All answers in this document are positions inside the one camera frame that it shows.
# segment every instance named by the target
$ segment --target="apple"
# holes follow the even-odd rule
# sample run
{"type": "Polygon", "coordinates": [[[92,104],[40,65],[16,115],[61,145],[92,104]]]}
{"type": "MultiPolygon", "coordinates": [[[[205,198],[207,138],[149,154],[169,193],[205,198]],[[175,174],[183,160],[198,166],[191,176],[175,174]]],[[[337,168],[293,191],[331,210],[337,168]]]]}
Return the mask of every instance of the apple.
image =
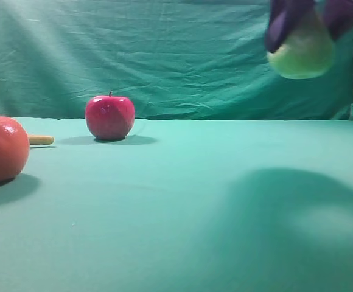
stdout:
{"type": "Polygon", "coordinates": [[[95,96],[86,105],[85,119],[98,140],[124,139],[135,122],[135,106],[127,97],[95,96]]]}
{"type": "Polygon", "coordinates": [[[275,53],[267,53],[267,58],[271,67],[284,78],[316,78],[332,67],[335,43],[312,9],[275,53]]]}
{"type": "Polygon", "coordinates": [[[16,120],[0,116],[0,183],[19,175],[29,157],[29,138],[16,120]]]}

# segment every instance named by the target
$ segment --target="red apple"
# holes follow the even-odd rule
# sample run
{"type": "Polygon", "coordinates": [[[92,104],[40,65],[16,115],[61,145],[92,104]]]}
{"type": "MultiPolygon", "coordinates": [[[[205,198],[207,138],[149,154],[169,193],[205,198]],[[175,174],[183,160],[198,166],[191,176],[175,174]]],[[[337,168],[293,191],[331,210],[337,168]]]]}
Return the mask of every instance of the red apple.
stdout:
{"type": "Polygon", "coordinates": [[[124,139],[135,122],[135,106],[127,97],[95,96],[86,106],[90,133],[99,140],[124,139]]]}
{"type": "Polygon", "coordinates": [[[0,183],[19,175],[29,156],[29,138],[24,128],[0,116],[0,183]]]}

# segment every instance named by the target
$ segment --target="yellow stick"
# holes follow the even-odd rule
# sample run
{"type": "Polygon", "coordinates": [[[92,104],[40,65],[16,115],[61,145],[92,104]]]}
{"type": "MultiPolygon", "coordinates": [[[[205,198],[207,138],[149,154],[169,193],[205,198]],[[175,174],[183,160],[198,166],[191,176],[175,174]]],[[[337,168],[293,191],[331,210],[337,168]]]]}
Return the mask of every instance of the yellow stick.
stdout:
{"type": "Polygon", "coordinates": [[[54,142],[51,136],[28,135],[30,145],[50,145],[54,142]]]}

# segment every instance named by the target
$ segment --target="green pear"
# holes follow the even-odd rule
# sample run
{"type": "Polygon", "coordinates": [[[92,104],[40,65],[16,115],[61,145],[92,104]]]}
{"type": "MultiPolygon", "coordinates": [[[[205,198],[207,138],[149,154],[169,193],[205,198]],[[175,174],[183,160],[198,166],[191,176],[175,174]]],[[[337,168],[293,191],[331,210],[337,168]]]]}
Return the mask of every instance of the green pear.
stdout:
{"type": "Polygon", "coordinates": [[[312,9],[275,52],[267,54],[268,62],[287,79],[309,79],[322,76],[333,65],[335,43],[329,31],[312,9]]]}

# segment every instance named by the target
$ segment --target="green tablecloth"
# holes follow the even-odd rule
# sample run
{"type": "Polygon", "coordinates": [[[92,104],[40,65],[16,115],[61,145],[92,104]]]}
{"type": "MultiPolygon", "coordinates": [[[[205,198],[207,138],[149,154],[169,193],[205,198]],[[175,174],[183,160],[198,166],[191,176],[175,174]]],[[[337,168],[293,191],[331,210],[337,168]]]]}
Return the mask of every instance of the green tablecloth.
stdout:
{"type": "Polygon", "coordinates": [[[353,292],[353,122],[18,120],[0,292],[353,292]]]}

